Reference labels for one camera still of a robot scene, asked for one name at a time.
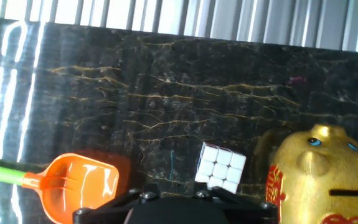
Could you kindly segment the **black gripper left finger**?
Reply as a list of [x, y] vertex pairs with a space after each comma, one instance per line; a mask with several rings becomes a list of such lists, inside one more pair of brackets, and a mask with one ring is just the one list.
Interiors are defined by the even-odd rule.
[[123, 223], [132, 208], [159, 198], [158, 184], [146, 184], [142, 189], [130, 189], [98, 208], [79, 208], [72, 213], [73, 224]]

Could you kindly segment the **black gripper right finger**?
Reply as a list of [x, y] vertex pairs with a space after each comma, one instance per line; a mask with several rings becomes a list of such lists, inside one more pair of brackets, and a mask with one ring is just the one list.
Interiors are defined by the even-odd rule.
[[278, 224], [277, 205], [252, 202], [222, 187], [209, 189], [206, 183], [195, 183], [194, 198], [211, 202], [229, 223]]

